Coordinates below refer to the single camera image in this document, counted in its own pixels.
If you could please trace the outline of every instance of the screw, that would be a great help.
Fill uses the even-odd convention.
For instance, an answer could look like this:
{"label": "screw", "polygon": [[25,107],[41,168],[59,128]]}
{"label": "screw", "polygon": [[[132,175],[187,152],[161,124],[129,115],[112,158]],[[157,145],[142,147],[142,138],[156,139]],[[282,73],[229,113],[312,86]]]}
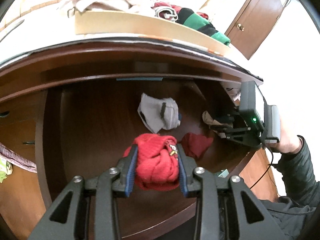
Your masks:
{"label": "screw", "polygon": [[73,180],[73,182],[78,183],[78,182],[80,182],[82,179],[83,179],[83,178],[82,178],[81,176],[77,175],[77,176],[74,176],[72,180]]}
{"label": "screw", "polygon": [[234,176],[231,177],[231,180],[232,180],[232,182],[234,182],[234,183],[238,183],[238,182],[240,182],[241,179],[240,179],[239,176],[234,175]]}
{"label": "screw", "polygon": [[114,174],[117,174],[119,172],[119,169],[118,168],[110,168],[109,169],[109,173],[114,175]]}
{"label": "screw", "polygon": [[203,167],[196,167],[195,168],[195,173],[196,174],[202,174],[204,173],[205,169]]}

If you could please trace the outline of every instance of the person's arm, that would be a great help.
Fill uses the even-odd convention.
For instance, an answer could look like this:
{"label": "person's arm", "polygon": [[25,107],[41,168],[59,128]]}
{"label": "person's arm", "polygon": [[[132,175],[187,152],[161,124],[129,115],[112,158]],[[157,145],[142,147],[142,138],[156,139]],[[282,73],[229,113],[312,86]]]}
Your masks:
{"label": "person's arm", "polygon": [[305,139],[293,135],[281,120],[280,143],[272,147],[282,153],[274,166],[283,175],[287,196],[301,206],[316,207],[320,201],[320,183],[316,182]]}

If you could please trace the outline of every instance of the brown door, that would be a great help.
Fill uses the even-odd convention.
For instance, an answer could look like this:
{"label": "brown door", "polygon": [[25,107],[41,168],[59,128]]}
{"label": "brown door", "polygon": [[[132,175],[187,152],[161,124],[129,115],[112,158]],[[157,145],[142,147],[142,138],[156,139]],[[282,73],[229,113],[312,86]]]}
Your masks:
{"label": "brown door", "polygon": [[282,11],[280,0],[246,0],[226,35],[250,59],[271,32]]}

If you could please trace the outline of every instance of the person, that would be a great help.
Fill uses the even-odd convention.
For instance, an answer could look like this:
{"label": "person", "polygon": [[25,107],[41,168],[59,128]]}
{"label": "person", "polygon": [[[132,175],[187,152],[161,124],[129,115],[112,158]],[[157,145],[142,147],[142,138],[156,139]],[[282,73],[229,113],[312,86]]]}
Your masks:
{"label": "person", "polygon": [[315,179],[306,140],[293,134],[283,118],[280,142],[268,146],[281,153],[279,162],[272,165],[282,173],[287,195],[279,197],[277,202],[261,202],[284,232],[286,239],[293,240],[298,237],[319,204],[320,183]]}

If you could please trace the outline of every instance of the green stripe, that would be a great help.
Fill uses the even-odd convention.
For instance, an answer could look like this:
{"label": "green stripe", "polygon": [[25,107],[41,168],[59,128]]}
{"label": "green stripe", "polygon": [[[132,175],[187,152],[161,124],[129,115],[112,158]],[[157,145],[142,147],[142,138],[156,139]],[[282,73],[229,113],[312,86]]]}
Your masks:
{"label": "green stripe", "polygon": [[206,26],[208,23],[208,20],[204,19],[196,13],[193,13],[188,17],[188,19],[186,19],[183,25],[191,29],[198,30],[201,27]]}
{"label": "green stripe", "polygon": [[230,39],[221,32],[215,33],[214,35],[211,36],[211,38],[214,38],[215,40],[220,41],[221,43],[227,46],[229,46],[230,44]]}

